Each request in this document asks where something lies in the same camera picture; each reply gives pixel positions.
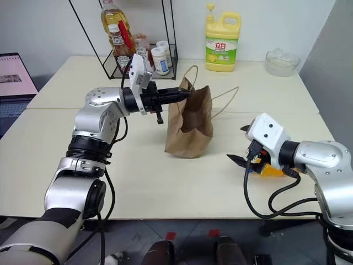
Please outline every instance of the yellow dish soap bottle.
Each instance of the yellow dish soap bottle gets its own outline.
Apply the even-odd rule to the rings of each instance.
[[[212,14],[214,4],[208,4],[210,11],[206,22],[206,68],[218,72],[231,72],[236,64],[241,18],[238,13],[224,12],[216,22]],[[234,18],[235,25],[226,23],[227,18]]]

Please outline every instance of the green label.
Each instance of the green label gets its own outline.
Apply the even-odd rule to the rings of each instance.
[[[238,39],[206,37],[206,62],[232,65],[236,62]]]

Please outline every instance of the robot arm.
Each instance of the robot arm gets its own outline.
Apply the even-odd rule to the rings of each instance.
[[[296,168],[315,181],[332,264],[353,263],[353,170],[349,150],[333,141],[293,142],[263,113],[249,126],[247,138],[268,152],[271,165]]]
[[[135,54],[131,65],[131,89],[101,87],[87,94],[66,156],[47,189],[44,215],[0,246],[0,264],[64,264],[83,221],[103,208],[106,185],[99,178],[109,163],[119,119],[151,112],[160,124],[162,104],[189,96],[179,88],[157,90],[141,56]]]

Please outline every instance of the paper bag handle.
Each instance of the paper bag handle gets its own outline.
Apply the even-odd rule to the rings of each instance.
[[[226,107],[228,107],[228,105],[232,102],[232,100],[234,99],[234,97],[235,97],[236,94],[238,93],[239,87],[234,87],[234,88],[232,88],[232,89],[230,89],[230,90],[228,90],[228,91],[225,91],[224,93],[222,93],[222,94],[220,94],[220,95],[215,96],[214,98],[212,98],[212,100],[214,100],[214,99],[219,98],[219,97],[221,97],[221,96],[223,96],[223,95],[225,95],[225,94],[227,94],[227,93],[229,93],[229,92],[231,92],[231,91],[233,91],[233,90],[235,90],[235,92],[234,92],[234,95],[231,97],[231,99],[227,102],[227,104],[226,104],[219,112],[217,112],[215,115],[212,115],[212,116],[211,116],[211,119],[213,119],[215,116],[221,114],[221,113],[226,109]]]
[[[198,66],[197,66],[197,65],[191,65],[190,68],[186,70],[186,72],[185,72],[185,74],[183,75],[183,78],[182,78],[182,79],[184,79],[184,77],[186,76],[186,74],[189,73],[192,68],[196,68],[196,75],[195,75],[194,82],[192,83],[192,86],[190,87],[190,89],[192,89],[192,88],[194,87],[194,84],[195,84],[195,82],[196,82],[197,73],[199,72]]]

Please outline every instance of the laptop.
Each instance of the laptop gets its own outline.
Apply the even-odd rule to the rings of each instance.
[[[37,93],[19,54],[0,54],[0,137]]]

